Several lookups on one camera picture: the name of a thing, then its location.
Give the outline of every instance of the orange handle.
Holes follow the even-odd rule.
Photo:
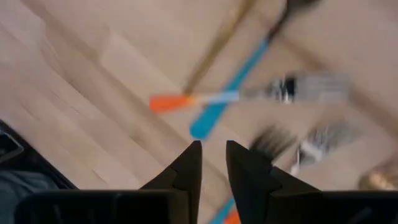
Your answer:
[[[163,113],[170,110],[176,110],[184,106],[194,104],[195,99],[192,96],[183,95],[161,95],[153,96],[150,99],[149,106],[155,113]]]
[[[228,218],[224,221],[224,224],[241,224],[238,211],[235,210],[231,212]]]

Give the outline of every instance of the utensil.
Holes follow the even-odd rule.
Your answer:
[[[341,150],[343,145],[359,138],[359,135],[359,129],[346,119],[316,125],[300,142],[290,173],[296,175],[303,167],[324,160]]]
[[[287,0],[284,11],[278,22],[271,28],[266,38],[260,43],[258,49],[253,52],[246,63],[235,74],[235,77],[226,86],[224,91],[237,91],[239,87],[258,64],[260,59],[267,52],[268,45],[274,40],[275,36],[281,30],[283,25],[296,13],[313,5],[319,0]],[[198,119],[191,125],[190,133],[196,139],[206,139],[211,130],[221,118],[221,115],[227,109],[227,103],[220,103],[216,105],[209,105],[205,108]]]
[[[157,95],[150,99],[150,108],[164,113],[179,108],[232,103],[249,100],[277,100],[283,103],[307,101],[313,103],[337,103],[348,100],[349,82],[345,76],[331,72],[315,72],[306,76],[291,74],[285,79],[274,80],[266,88],[197,95]]]
[[[195,69],[194,73],[191,75],[187,86],[184,88],[185,95],[191,95],[193,88],[195,85],[206,75],[206,72],[209,70],[215,58],[224,48],[226,43],[228,43],[229,39],[235,33],[236,28],[241,23],[242,19],[252,8],[254,3],[257,0],[242,0],[241,4],[238,7],[238,10],[232,10],[229,13],[228,20],[222,25],[220,31],[218,32],[217,37],[212,43],[206,57],[200,62],[197,69]]]

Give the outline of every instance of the wooden stick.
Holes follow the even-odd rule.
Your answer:
[[[213,41],[209,51],[207,52],[204,59],[200,62],[199,66],[195,69],[194,73],[191,75],[188,84],[184,88],[184,93],[186,95],[192,94],[192,91],[197,83],[206,75],[207,71],[213,64],[214,60],[217,58],[218,54],[224,48],[226,43],[235,33],[236,28],[239,23],[249,12],[250,8],[254,5],[257,0],[242,0],[238,10],[232,10],[229,13],[227,21],[223,24],[221,29],[218,31],[218,35]]]

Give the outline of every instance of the silver fork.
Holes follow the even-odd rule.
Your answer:
[[[268,126],[251,144],[249,150],[258,152],[269,162],[280,157],[297,140],[285,128],[276,125]]]

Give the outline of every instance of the brown object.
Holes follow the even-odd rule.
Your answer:
[[[361,190],[398,190],[398,158],[378,166],[359,181]]]
[[[200,62],[199,66],[195,69],[188,81],[188,84],[184,88],[185,94],[190,95],[195,85],[206,75],[206,72],[213,64],[217,55],[221,52],[226,43],[228,43],[229,39],[235,33],[239,23],[249,12],[250,8],[256,1],[257,0],[242,0],[238,10],[232,10],[229,13],[227,21],[223,24],[221,30],[218,32],[218,35],[212,43],[210,50],[206,54],[205,58]]]

